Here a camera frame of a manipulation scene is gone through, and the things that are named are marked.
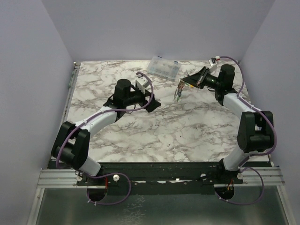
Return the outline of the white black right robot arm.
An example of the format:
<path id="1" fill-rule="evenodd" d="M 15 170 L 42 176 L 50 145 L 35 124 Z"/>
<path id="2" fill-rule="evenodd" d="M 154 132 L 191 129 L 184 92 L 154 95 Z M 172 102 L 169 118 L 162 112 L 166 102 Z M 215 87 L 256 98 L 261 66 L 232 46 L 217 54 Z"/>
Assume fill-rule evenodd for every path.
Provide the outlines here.
<path id="1" fill-rule="evenodd" d="M 217 77 L 203 67 L 199 72 L 182 79 L 196 88 L 212 89 L 218 103 L 240 119 L 237 147 L 221 160 L 222 168 L 215 172 L 216 180 L 220 183 L 228 182 L 233 176 L 231 171 L 237 171 L 250 157 L 262 155 L 265 150 L 275 146 L 273 114 L 244 102 L 233 88 L 234 78 L 235 67 L 225 64 L 221 66 Z"/>

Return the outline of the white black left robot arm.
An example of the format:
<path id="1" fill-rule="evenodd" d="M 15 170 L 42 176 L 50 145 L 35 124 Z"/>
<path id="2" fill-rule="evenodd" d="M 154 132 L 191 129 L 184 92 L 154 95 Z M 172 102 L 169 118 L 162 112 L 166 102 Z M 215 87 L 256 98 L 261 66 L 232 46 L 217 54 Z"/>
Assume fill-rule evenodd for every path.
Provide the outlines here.
<path id="1" fill-rule="evenodd" d="M 120 79 L 114 93 L 93 115 L 76 123 L 64 122 L 58 132 L 51 155 L 56 158 L 56 167 L 60 162 L 87 174 L 93 185 L 103 181 L 101 165 L 88 155 L 90 139 L 101 129 L 117 122 L 124 114 L 139 110 L 152 112 L 161 106 L 155 97 L 151 80 L 141 74 L 132 84 L 128 79 Z"/>

